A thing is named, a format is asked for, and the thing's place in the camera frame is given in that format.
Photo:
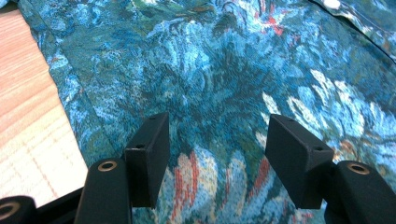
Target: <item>wrinkled fabric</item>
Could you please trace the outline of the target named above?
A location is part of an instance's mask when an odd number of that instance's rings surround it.
[[[144,118],[170,113],[171,159],[156,210],[135,209],[138,223],[323,222],[323,211],[295,209],[264,157],[272,113],[396,190],[394,40],[387,51],[320,2],[19,6],[88,165],[119,156]]]

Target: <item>wooden table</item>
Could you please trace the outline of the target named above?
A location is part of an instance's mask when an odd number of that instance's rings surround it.
[[[49,68],[21,13],[0,12],[0,198],[37,206],[83,186],[87,167]]]

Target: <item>tapestry fabric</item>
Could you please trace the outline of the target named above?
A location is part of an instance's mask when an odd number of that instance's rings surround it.
[[[318,223],[264,157],[270,114],[396,190],[393,0],[21,0],[88,165],[170,114],[171,159],[137,223]]]

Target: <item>black clamp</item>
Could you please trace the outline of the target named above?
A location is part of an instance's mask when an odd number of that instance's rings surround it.
[[[169,161],[169,115],[145,120],[121,159],[94,163],[85,185],[35,208],[26,196],[0,200],[0,223],[132,223],[132,207],[154,208]]]

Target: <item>black plastic bracket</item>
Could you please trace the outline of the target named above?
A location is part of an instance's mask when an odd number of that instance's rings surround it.
[[[0,200],[0,223],[131,223],[131,207],[154,208],[170,157],[169,115],[149,117],[121,159],[93,164],[85,186],[38,209],[30,197]]]
[[[297,208],[320,208],[318,185],[333,151],[294,119],[271,115],[265,156]]]
[[[271,115],[265,156],[297,208],[327,202],[328,224],[396,223],[396,195],[378,171],[332,162],[332,149],[294,119]]]

